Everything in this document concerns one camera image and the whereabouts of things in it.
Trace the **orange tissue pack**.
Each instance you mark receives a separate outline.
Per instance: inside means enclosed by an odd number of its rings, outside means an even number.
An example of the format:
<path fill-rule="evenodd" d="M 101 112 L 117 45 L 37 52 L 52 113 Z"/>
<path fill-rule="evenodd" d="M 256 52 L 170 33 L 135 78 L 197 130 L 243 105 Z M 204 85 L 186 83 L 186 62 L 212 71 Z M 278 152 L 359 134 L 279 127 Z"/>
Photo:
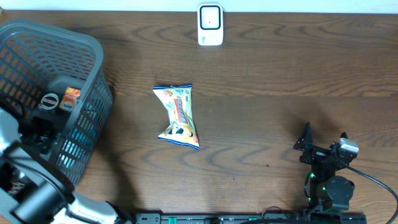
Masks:
<path fill-rule="evenodd" d="M 67 89 L 65 90 L 65 94 L 60 102 L 59 108 L 67 112 L 72 112 L 77 104 L 77 100 L 80 97 L 80 92 L 81 90 L 79 89 L 67 87 Z"/>

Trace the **yellow snack bag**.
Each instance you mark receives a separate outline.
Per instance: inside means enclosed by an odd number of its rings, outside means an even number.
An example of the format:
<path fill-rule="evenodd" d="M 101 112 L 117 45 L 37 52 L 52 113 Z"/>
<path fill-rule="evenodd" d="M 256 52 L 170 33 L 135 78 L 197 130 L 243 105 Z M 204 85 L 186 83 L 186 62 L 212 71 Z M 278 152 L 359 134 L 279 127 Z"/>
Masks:
<path fill-rule="evenodd" d="M 192 84 L 154 86 L 152 90 L 167 110 L 170 123 L 158 138 L 176 145 L 199 149 L 192 113 Z"/>

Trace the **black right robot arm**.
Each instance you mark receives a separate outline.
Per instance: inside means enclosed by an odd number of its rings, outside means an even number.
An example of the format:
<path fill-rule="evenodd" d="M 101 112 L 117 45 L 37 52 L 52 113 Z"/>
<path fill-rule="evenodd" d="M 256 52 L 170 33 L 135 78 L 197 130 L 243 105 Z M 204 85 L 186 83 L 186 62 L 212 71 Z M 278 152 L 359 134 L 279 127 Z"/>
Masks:
<path fill-rule="evenodd" d="M 354 183 L 345 177 L 336 175 L 338 170 L 346 166 L 359 152 L 357 142 L 348 139 L 342 133 L 338 142 L 328 148 L 315 145 L 313 130 L 309 122 L 293 146 L 301 151 L 299 161 L 311 166 L 304 183 L 304 194 L 308 198 L 312 213 L 338 213 L 349 209 L 349 201 L 354 192 Z"/>

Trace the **green round-logo box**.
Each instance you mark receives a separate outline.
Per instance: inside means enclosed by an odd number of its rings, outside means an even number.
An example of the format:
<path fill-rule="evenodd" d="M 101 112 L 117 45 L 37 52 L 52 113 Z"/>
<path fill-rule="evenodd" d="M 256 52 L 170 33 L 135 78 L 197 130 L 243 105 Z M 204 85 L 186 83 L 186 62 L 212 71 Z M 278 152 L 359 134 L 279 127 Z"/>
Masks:
<path fill-rule="evenodd" d="M 50 111 L 56 109 L 59 103 L 60 99 L 57 94 L 47 93 L 41 98 L 38 107 L 39 109 Z"/>

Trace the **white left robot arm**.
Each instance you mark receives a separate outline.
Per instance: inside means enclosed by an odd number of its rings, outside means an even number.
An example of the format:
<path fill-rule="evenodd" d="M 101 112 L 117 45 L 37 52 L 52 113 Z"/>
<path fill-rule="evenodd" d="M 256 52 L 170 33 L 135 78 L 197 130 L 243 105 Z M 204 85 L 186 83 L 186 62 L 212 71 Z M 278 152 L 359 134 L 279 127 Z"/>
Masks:
<path fill-rule="evenodd" d="M 23 145 L 16 114 L 1 110 L 1 214 L 12 223 L 133 223 L 109 202 L 75 192 L 56 167 Z"/>

